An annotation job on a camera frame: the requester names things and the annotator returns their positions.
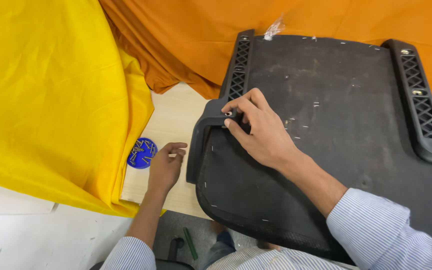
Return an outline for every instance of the right hand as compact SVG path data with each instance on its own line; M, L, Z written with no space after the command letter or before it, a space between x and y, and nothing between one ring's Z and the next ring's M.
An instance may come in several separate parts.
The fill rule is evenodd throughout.
M253 88L243 96L229 101L221 111L227 113L233 108L244 113L243 123L249 123L251 132L248 135L231 119L224 120L224 125L259 163L281 171L284 166L305 156L293 143L283 122L269 107L259 89Z

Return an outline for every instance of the green tool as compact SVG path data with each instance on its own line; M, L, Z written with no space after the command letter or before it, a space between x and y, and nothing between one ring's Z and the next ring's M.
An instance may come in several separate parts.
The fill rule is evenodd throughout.
M188 228L184 227L184 236L186 237L186 242L188 243L189 250L191 251L192 259L195 261L198 259L198 253L196 253L195 245L193 244L193 240L191 239L191 235L189 234Z

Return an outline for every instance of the wooden table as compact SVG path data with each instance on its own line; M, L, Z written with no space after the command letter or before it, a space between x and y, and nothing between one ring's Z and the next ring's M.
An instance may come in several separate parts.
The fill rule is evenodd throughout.
M163 95L151 91L154 112L141 137L149 138L161 149L169 142L191 142L193 128L208 102L185 83L179 83ZM188 155L184 157L181 174L167 195L163 208L209 219L196 199L195 185L186 182ZM148 187L149 168L127 166L121 199L141 203Z

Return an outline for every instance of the orange cloth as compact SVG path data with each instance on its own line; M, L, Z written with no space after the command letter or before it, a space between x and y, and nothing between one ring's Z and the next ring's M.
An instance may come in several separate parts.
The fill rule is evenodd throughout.
M413 44L432 90L432 0L100 2L156 93L184 81L206 99L217 98L237 33L254 28L262 35L281 13L281 34Z

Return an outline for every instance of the black plastic bracket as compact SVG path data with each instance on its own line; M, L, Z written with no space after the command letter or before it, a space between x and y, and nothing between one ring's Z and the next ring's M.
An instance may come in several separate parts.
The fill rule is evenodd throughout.
M391 52L413 150L432 163L432 94L418 51L415 46L394 39L381 47Z
M222 113L221 109L226 103L237 99L248 92L248 79L251 64L251 52L255 39L255 30L246 30L237 34L233 56L229 63L227 74L221 86L219 99L208 101L204 112L194 126L191 145L189 147L188 167L186 170L186 182L196 184L203 161L205 130L208 126L224 126L226 118L237 119L240 117L237 110L230 113Z

